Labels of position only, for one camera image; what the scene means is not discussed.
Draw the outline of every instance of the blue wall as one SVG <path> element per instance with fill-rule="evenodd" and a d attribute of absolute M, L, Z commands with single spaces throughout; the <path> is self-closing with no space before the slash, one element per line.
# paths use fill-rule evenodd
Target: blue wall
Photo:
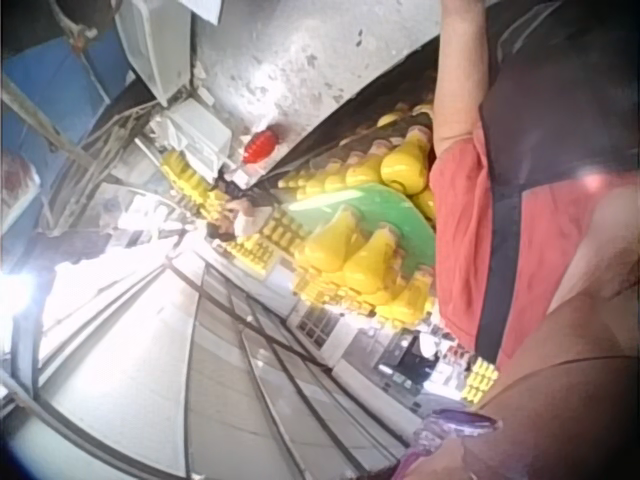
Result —
<path fill-rule="evenodd" d="M 106 32 L 87 52 L 96 76 L 111 99 L 125 87 L 130 69 L 115 28 Z M 49 117 L 60 132 L 74 142 L 91 130 L 105 107 L 103 98 L 65 38 L 57 38 L 20 53 L 2 63 L 3 72 Z M 2 111 L 2 149 L 31 162 L 45 197 L 55 187 L 66 155 L 51 153 L 44 138 L 27 127 L 8 108 Z M 38 223 L 42 202 L 34 199 L 2 238 L 4 269 L 22 253 Z"/>

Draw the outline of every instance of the person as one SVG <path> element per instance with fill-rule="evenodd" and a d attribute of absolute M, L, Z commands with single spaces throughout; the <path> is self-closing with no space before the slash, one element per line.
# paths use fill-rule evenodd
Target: person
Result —
<path fill-rule="evenodd" d="M 638 478 L 637 298 L 637 288 L 609 300 L 596 289 L 563 303 L 476 409 L 499 428 L 451 436 L 378 478 Z"/>
<path fill-rule="evenodd" d="M 357 478 L 639 476 L 638 2 L 519 3 L 490 49 L 483 1 L 441 0 L 430 178 L 440 314 L 501 367 L 500 428 Z"/>
<path fill-rule="evenodd" d="M 207 237 L 225 243 L 250 237 L 262 229 L 272 213 L 273 207 L 254 206 L 246 197 L 230 200 L 225 204 L 224 214 L 207 223 Z"/>
<path fill-rule="evenodd" d="M 439 310 L 504 366 L 594 272 L 606 297 L 637 265 L 639 3 L 514 0 L 527 9 L 491 49 L 482 0 L 441 3 Z"/>
<path fill-rule="evenodd" d="M 250 237 L 262 229 L 273 213 L 275 199 L 268 192 L 256 187 L 249 191 L 241 189 L 227 179 L 222 168 L 216 174 L 212 188 L 230 200 L 225 204 L 223 215 L 215 222 L 207 222 L 206 236 L 210 240 L 226 243 Z"/>

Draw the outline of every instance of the red shirt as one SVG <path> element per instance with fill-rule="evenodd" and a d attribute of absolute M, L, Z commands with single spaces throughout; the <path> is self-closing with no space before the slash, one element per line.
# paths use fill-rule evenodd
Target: red shirt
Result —
<path fill-rule="evenodd" d="M 593 174 L 528 190 L 518 271 L 498 365 L 544 320 L 599 200 L 637 175 Z M 491 246 L 492 201 L 482 126 L 445 150 L 430 176 L 436 199 L 436 288 L 447 327 L 474 350 Z"/>

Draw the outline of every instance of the green tray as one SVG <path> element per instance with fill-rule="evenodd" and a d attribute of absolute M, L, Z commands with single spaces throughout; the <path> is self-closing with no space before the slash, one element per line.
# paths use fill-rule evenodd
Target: green tray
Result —
<path fill-rule="evenodd" d="M 325 193 L 284 205 L 309 230 L 328 223 L 341 205 L 348 204 L 362 214 L 360 228 L 373 232 L 380 223 L 393 225 L 401 234 L 399 245 L 407 252 L 402 271 L 410 275 L 419 264 L 435 263 L 435 233 L 420 211 L 401 193 L 371 183 L 335 193 Z"/>

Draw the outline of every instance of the window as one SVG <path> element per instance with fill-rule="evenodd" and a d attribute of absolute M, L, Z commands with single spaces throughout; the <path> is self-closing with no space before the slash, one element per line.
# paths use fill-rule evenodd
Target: window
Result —
<path fill-rule="evenodd" d="M 324 308 L 311 307 L 298 324 L 298 330 L 321 349 L 336 328 L 340 317 Z"/>

